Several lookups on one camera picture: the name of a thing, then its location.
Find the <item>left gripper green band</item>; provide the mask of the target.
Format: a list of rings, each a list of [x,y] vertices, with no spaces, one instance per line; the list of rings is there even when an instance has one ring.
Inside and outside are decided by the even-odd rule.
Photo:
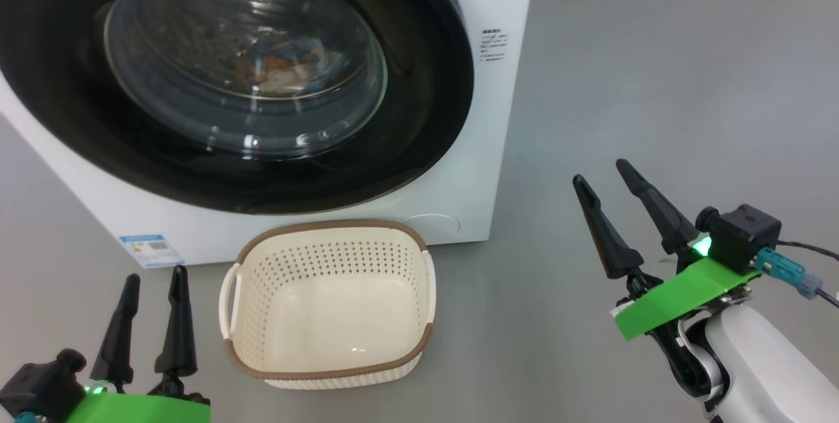
[[[162,393],[119,393],[134,381],[130,365],[132,322],[138,312],[141,279],[130,274],[111,316],[87,386],[66,390],[66,422],[210,422],[212,409],[204,400],[191,400],[182,377],[197,372],[197,349],[188,273],[184,266],[172,272],[168,303],[170,319],[164,348],[155,361]]]

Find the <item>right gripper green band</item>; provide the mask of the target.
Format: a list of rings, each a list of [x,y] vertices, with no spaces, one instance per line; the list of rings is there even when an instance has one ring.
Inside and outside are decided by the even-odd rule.
[[[698,229],[629,160],[618,158],[616,167],[629,191],[641,200],[653,220],[665,253],[674,254],[698,238]],[[606,277],[621,279],[639,274],[644,260],[605,216],[591,185],[580,174],[574,176],[572,184]],[[614,310],[615,324],[625,340],[652,337],[684,391],[722,392],[721,367],[710,352],[690,342],[684,322],[727,292],[746,286],[758,274],[747,270],[740,275],[704,256],[673,279],[618,306]]]

